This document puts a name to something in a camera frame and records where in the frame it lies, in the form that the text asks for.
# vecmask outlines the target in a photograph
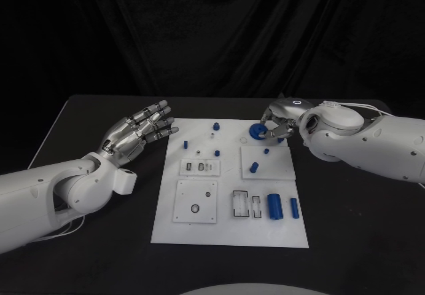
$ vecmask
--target black table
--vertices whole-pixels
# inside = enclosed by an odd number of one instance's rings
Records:
[[[115,121],[161,99],[170,116],[216,119],[259,119],[274,100],[76,95],[33,167],[95,151]],[[380,101],[349,102],[389,111]],[[318,160],[300,135],[288,144],[310,249],[150,244],[164,139],[125,166],[138,175],[133,195],[114,194],[73,234],[0,255],[0,292],[166,295],[228,283],[274,283],[330,294],[425,294],[425,190]]]

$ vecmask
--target blue object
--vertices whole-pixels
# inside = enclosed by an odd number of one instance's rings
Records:
[[[271,219],[284,219],[284,212],[281,210],[281,196],[278,194],[268,195],[268,213]]]
[[[261,132],[267,132],[268,128],[265,125],[261,125],[259,123],[255,123],[254,125],[251,125],[249,127],[249,135],[255,140],[264,140],[264,137],[259,137],[259,133]]]
[[[251,166],[251,169],[249,169],[251,173],[255,173],[256,172],[256,169],[258,169],[258,163],[254,162],[252,163],[252,166]]]
[[[291,198],[292,217],[300,218],[297,198]]]

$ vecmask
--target circular hole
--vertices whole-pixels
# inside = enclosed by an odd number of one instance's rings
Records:
[[[199,205],[197,204],[193,204],[192,205],[192,212],[193,213],[197,213],[199,212]]]

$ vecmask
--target black backdrop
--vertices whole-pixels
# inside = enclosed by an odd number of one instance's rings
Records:
[[[0,173],[26,168],[78,93],[282,91],[379,99],[425,118],[424,15],[409,0],[1,1]]]

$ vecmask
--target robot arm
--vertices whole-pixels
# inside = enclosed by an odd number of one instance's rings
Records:
[[[300,98],[277,100],[262,124],[269,117],[278,127],[259,137],[290,137],[298,127],[304,145],[321,160],[343,160],[380,176],[425,182],[425,120],[392,115],[367,120],[343,103],[324,101],[314,107]]]
[[[131,194],[137,175],[120,167],[140,155],[147,143],[179,131],[161,101],[111,127],[97,152],[68,161],[0,176],[0,253],[35,241],[73,219],[98,211],[112,191]],[[68,208],[56,211],[53,192]]]

